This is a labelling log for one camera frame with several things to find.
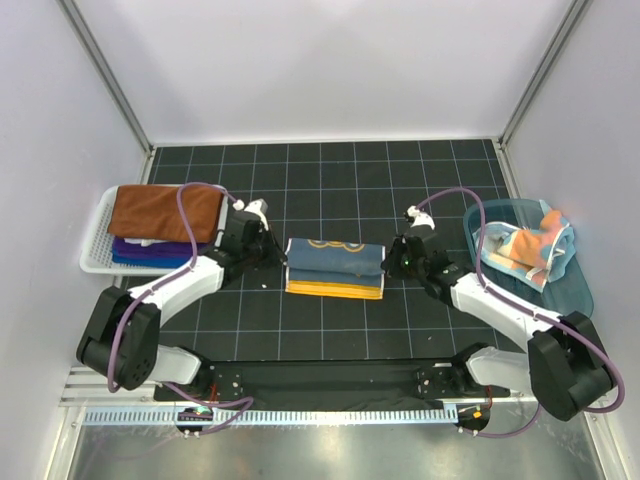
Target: white plastic tray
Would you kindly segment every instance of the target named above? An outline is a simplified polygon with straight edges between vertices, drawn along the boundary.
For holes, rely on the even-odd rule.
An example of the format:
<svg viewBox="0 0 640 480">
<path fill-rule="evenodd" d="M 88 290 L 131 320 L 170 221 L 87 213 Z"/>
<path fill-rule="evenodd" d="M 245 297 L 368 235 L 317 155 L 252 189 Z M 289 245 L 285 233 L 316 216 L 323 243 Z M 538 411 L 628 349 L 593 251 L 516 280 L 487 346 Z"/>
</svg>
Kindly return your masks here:
<svg viewBox="0 0 640 480">
<path fill-rule="evenodd" d="M 107 275 L 128 275 L 128 276 L 161 276 L 174 270 L 173 268 L 149 268 L 138 265 L 128 265 L 123 263 L 113 263 L 111 247 L 114 236 L 107 232 L 111 223 L 111 213 L 116 203 L 118 187 L 111 187 L 104 192 L 100 203 L 93 214 L 89 232 L 82 245 L 80 254 L 80 268 L 87 273 L 102 273 Z M 220 220 L 218 228 L 224 228 L 227 221 L 227 199 L 223 199 L 220 209 Z"/>
</svg>

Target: folded blue garment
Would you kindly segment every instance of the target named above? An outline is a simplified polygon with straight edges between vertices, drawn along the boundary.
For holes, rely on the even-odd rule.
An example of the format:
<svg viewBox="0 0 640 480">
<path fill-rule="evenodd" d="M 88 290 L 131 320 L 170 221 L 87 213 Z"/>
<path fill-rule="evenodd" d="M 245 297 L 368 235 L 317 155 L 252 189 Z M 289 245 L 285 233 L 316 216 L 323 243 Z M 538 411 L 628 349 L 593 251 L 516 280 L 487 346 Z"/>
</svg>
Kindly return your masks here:
<svg viewBox="0 0 640 480">
<path fill-rule="evenodd" d="M 117 253 L 112 253 L 111 257 L 114 263 L 125 263 L 128 265 L 152 268 L 178 268 L 191 259 L 191 256 L 185 258 L 128 258 L 122 257 Z"/>
<path fill-rule="evenodd" d="M 292 238 L 287 248 L 286 291 L 303 295 L 380 300 L 382 245 Z"/>
<path fill-rule="evenodd" d="M 198 243 L 198 250 L 206 247 L 206 243 Z M 123 238 L 115 237 L 111 251 L 120 257 L 126 258 L 190 258 L 191 244 L 181 242 L 154 243 L 147 247 L 127 243 Z"/>
<path fill-rule="evenodd" d="M 327 242 L 292 238 L 287 252 L 287 266 L 296 270 L 382 275 L 382 245 Z"/>
</svg>

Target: folded towel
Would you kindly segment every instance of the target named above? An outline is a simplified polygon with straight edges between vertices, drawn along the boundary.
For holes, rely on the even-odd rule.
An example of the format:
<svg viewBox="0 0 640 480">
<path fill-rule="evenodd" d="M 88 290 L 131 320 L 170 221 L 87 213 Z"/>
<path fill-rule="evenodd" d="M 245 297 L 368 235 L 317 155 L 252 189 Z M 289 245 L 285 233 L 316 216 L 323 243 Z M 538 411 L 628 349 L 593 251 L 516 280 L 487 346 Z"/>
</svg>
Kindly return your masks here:
<svg viewBox="0 0 640 480">
<path fill-rule="evenodd" d="M 118 187 L 107 231 L 121 238 L 188 242 L 176 201 L 178 188 L 162 185 Z M 189 187 L 183 192 L 184 209 L 196 242 L 210 243 L 214 238 L 222 199 L 222 193 L 206 186 Z"/>
<path fill-rule="evenodd" d="M 382 245 L 292 238 L 287 248 L 289 293 L 380 300 L 384 288 Z"/>
<path fill-rule="evenodd" d="M 123 263 L 126 265 L 137 265 L 151 268 L 178 268 L 189 261 L 189 258 L 125 258 L 116 253 L 111 255 L 113 263 Z"/>
<path fill-rule="evenodd" d="M 207 246 L 198 243 L 198 250 Z M 191 244 L 179 242 L 154 243 L 148 247 L 128 243 L 126 239 L 116 237 L 113 240 L 112 252 L 123 258 L 183 258 L 185 262 L 191 258 Z"/>
<path fill-rule="evenodd" d="M 527 230 L 508 223 L 486 225 L 482 261 L 496 270 L 517 278 L 538 292 L 547 282 L 554 282 L 576 253 L 574 232 L 558 210 L 540 201 L 545 213 L 539 230 Z M 480 232 L 473 234 L 478 245 Z"/>
</svg>

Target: stack of folded clothes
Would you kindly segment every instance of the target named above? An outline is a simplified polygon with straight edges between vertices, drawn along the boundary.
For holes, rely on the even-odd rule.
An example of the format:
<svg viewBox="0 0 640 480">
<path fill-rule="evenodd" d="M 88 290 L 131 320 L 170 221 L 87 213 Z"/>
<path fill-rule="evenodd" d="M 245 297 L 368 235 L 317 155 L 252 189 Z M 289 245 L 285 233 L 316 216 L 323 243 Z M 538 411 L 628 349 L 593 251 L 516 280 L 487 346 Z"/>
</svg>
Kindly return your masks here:
<svg viewBox="0 0 640 480">
<path fill-rule="evenodd" d="M 382 299 L 382 245 L 292 238 L 286 254 L 285 291 L 289 293 Z"/>
<path fill-rule="evenodd" d="M 178 188 L 118 187 L 107 230 L 116 237 L 113 262 L 177 268 L 191 258 L 189 236 L 178 211 Z M 222 193 L 207 186 L 192 186 L 182 192 L 182 203 L 198 249 L 214 244 L 226 221 L 227 202 Z"/>
</svg>

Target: white wall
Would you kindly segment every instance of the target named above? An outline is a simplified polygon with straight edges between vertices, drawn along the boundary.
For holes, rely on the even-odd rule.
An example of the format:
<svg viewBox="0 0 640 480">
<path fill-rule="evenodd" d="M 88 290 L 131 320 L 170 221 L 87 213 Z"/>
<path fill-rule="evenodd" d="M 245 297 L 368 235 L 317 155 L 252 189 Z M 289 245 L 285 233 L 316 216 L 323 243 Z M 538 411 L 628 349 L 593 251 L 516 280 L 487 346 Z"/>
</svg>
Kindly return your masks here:
<svg viewBox="0 0 640 480">
<path fill-rule="evenodd" d="M 546 198 L 575 224 L 578 259 L 596 305 L 594 321 L 628 387 L 615 420 L 636 452 L 639 45 L 637 0 L 593 2 L 509 146 L 523 195 Z"/>
<path fill-rule="evenodd" d="M 155 143 L 502 132 L 570 0 L 78 0 Z"/>
<path fill-rule="evenodd" d="M 108 277 L 78 267 L 92 209 L 142 150 L 53 0 L 0 2 L 0 465 L 42 478 L 75 349 Z"/>
</svg>

